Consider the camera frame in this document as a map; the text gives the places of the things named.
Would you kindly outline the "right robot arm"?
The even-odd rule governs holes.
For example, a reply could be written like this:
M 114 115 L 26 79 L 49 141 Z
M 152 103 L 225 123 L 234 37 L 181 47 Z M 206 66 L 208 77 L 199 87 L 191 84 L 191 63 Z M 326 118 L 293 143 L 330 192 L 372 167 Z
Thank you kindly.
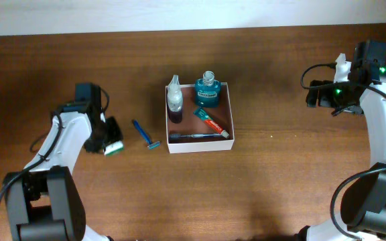
M 370 167 L 345 179 L 330 201 L 330 219 L 305 226 L 296 240 L 386 240 L 386 43 L 357 44 L 353 59 L 340 54 L 326 67 L 333 80 L 302 85 L 310 108 L 332 108 L 366 118 Z

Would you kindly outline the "blue disposable razor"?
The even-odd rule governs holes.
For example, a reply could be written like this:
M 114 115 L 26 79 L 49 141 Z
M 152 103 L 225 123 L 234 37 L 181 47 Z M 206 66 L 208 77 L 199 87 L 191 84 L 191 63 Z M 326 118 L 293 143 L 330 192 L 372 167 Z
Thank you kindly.
M 147 143 L 147 148 L 149 150 L 155 149 L 156 147 L 160 146 L 160 142 L 159 141 L 153 142 L 150 136 L 143 130 L 141 125 L 136 120 L 132 120 L 132 123 L 135 129 L 139 132 L 139 134 L 143 137 L 143 139 Z

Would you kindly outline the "blue white toothbrush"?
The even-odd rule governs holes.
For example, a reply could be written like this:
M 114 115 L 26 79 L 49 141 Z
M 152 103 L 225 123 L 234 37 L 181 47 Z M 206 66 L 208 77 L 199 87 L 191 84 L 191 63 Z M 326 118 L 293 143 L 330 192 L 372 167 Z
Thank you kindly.
M 182 135 L 180 133 L 174 133 L 169 135 L 169 139 L 176 140 L 176 139 L 203 139 L 203 138 L 211 138 L 211 137 L 222 137 L 222 135 L 218 133 L 213 134 L 189 134 L 189 135 Z

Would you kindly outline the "pink cardboard box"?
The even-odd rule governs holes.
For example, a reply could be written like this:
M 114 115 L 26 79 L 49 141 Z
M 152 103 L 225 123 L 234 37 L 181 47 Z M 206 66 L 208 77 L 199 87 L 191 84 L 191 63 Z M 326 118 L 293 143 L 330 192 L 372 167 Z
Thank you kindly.
M 198 109 L 195 103 L 195 88 L 193 84 L 181 85 L 183 95 L 182 122 L 175 124 L 169 118 L 166 119 L 166 143 L 171 154 L 192 153 L 203 151 L 226 151 L 232 149 L 235 142 L 235 130 L 231 110 L 229 85 L 221 84 L 220 101 L 216 108 L 206 108 L 209 116 L 224 130 L 229 133 L 229 138 L 203 137 L 186 138 L 191 134 L 213 134 L 214 130 L 206 125 L 194 114 Z

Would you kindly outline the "Colgate toothpaste tube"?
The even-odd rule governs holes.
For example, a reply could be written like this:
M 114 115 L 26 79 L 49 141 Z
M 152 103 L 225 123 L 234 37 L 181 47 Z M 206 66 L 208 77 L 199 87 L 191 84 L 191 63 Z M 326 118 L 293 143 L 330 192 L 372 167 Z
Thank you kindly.
M 219 135 L 223 136 L 226 139 L 228 139 L 230 137 L 229 133 L 225 129 L 223 129 L 219 124 L 217 124 L 202 107 L 197 108 L 194 111 L 194 114 L 202 122 L 204 122 L 208 127 L 210 127 L 212 130 L 214 130 Z

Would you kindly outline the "green white soap bar pack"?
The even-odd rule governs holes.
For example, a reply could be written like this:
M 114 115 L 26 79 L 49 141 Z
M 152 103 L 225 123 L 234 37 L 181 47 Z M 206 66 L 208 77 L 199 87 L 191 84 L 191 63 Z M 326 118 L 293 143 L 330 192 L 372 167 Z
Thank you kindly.
M 104 155 L 111 156 L 119 153 L 124 149 L 124 144 L 122 141 L 115 141 L 114 143 L 108 144 L 104 148 Z

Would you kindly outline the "blue Listerine mouthwash bottle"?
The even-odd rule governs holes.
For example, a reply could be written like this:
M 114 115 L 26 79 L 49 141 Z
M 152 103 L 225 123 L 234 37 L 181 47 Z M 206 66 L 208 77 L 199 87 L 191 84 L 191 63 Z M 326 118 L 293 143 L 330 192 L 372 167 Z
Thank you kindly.
M 206 108 L 217 107 L 220 100 L 221 83 L 215 79 L 214 72 L 207 70 L 195 82 L 195 102 Z

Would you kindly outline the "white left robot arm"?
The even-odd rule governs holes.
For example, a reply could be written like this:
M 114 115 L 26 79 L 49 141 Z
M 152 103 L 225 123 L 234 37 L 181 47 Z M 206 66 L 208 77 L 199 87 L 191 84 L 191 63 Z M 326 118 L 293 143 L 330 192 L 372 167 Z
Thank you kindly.
M 52 127 L 35 157 L 3 180 L 4 202 L 13 240 L 110 240 L 86 223 L 72 178 L 81 150 L 105 156 L 124 148 L 114 117 L 107 117 L 108 93 L 93 83 L 75 86 L 74 99 L 51 115 Z

